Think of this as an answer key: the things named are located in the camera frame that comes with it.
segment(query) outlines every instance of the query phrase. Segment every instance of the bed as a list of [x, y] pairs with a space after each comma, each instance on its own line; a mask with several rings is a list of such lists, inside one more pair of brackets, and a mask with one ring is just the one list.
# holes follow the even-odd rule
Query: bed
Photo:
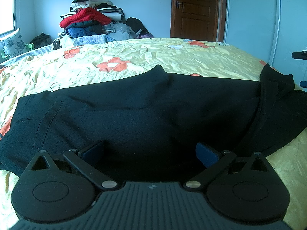
[[[0, 69], [0, 133], [8, 131], [22, 96], [131, 77], [157, 64], [169, 73], [259, 81], [265, 62], [227, 44], [178, 38], [114, 41], [25, 56]], [[267, 159], [290, 192], [284, 221], [294, 230], [303, 230], [307, 226], [307, 129]], [[13, 173], [0, 171], [0, 230], [17, 221], [10, 203], [17, 181]]]

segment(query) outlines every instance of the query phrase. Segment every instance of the green chair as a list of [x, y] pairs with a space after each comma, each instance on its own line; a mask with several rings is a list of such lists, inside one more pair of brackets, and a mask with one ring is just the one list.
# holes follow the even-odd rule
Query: green chair
[[[34, 44], [33, 44], [33, 43], [32, 43], [32, 44], [25, 44], [25, 46], [26, 46], [26, 49], [28, 50], [28, 52], [34, 49]], [[10, 59], [8, 55], [5, 55], [3, 49], [2, 49], [2, 51], [1, 51], [1, 57], [2, 57], [3, 59], [6, 59], [6, 60], [9, 60], [9, 59]]]

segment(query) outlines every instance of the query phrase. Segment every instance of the jacket pocket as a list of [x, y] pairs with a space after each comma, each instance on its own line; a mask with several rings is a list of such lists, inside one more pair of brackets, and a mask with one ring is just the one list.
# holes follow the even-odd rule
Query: jacket pocket
[[43, 147], [46, 135], [48, 133], [48, 129], [53, 119], [59, 112], [62, 104], [63, 101], [56, 101], [41, 119], [35, 135], [34, 148], [41, 149]]

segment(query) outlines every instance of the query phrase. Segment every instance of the red blanket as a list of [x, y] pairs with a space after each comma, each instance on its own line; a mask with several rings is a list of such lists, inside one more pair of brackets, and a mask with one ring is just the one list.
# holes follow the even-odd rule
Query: red blanket
[[91, 7], [87, 7], [82, 9], [80, 12], [76, 13], [73, 16], [69, 16], [62, 20], [59, 24], [61, 28], [66, 28], [72, 23], [76, 22], [83, 22], [83, 21], [90, 21], [96, 20], [101, 23], [101, 25], [107, 25], [111, 23], [111, 19], [106, 17], [104, 14], [92, 9]]

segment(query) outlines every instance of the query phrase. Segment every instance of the door panel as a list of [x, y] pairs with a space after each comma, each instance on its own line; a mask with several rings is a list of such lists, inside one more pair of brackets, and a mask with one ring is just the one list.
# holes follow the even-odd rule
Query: door panel
[[216, 41], [218, 4], [218, 0], [173, 0], [172, 36]]

